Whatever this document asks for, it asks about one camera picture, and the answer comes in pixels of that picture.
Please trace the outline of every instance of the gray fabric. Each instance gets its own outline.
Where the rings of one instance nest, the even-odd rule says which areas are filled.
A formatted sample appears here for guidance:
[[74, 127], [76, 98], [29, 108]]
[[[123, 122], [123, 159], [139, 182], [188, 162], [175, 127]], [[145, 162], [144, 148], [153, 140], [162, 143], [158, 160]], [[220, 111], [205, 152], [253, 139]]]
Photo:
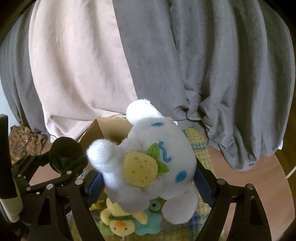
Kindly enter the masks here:
[[33, 5], [16, 21], [0, 48], [0, 75], [9, 106], [19, 123], [48, 135], [30, 67], [28, 33]]
[[289, 30], [258, 0], [113, 0], [138, 98], [204, 131], [248, 170], [283, 138], [295, 81]]

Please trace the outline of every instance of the white plush toy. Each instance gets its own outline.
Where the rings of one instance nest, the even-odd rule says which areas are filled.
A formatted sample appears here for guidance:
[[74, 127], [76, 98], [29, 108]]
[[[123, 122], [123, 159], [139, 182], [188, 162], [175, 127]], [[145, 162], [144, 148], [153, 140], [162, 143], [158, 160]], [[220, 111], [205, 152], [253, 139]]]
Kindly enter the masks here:
[[198, 202], [196, 158], [188, 139], [148, 100], [132, 102], [126, 118], [133, 127], [120, 145], [100, 139], [87, 150], [104, 176], [108, 197], [127, 213], [143, 211], [149, 200], [161, 197], [167, 200], [162, 208], [167, 221], [188, 222]]

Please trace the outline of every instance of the yellow duck plush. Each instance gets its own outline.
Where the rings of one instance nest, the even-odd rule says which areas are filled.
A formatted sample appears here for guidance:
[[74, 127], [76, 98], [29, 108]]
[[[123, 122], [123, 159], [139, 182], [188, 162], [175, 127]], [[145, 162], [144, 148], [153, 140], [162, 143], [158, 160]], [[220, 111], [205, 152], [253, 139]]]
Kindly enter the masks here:
[[125, 237], [135, 231], [133, 218], [143, 225], [148, 223], [148, 216], [144, 212], [126, 213], [117, 203], [112, 203], [109, 198], [107, 198], [106, 204], [107, 208], [101, 212], [101, 220], [117, 236]]

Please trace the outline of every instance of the yellow strawberry patch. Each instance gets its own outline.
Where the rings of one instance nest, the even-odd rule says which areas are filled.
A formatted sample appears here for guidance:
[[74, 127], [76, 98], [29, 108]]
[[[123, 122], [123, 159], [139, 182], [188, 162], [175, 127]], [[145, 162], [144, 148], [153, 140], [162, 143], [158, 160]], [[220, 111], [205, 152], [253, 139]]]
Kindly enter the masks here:
[[157, 161], [146, 154], [131, 151], [126, 154], [123, 163], [123, 177], [127, 183], [148, 187], [158, 173]]

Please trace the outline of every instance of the cardboard box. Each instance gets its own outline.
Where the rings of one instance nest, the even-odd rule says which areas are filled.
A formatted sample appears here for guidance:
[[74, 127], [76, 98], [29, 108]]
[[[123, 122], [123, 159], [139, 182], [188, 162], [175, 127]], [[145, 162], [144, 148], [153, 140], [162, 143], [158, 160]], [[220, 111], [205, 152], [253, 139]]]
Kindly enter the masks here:
[[84, 151], [97, 139], [108, 139], [118, 145], [128, 136], [132, 125], [125, 117], [97, 118], [81, 137]]

